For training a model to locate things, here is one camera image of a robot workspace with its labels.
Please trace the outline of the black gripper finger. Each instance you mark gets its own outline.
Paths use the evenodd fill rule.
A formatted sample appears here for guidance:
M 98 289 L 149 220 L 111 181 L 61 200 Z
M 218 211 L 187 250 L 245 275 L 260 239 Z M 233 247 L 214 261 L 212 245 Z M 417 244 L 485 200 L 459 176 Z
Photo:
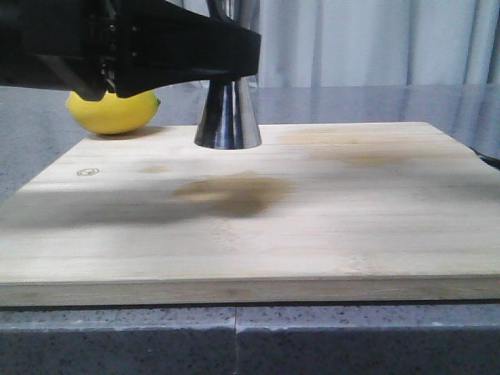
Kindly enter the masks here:
M 262 37 L 244 24 L 252 1 L 209 1 L 209 14 L 168 1 L 121 1 L 117 11 L 115 92 L 129 98 L 197 80 L 256 74 Z

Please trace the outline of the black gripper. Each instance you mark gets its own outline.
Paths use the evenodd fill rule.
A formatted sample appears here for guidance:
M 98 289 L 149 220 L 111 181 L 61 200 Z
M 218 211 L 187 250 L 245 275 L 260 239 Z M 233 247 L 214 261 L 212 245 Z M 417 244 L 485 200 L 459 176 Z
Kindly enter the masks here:
M 121 9 L 119 1 L 3 1 L 1 84 L 101 100 L 116 89 Z

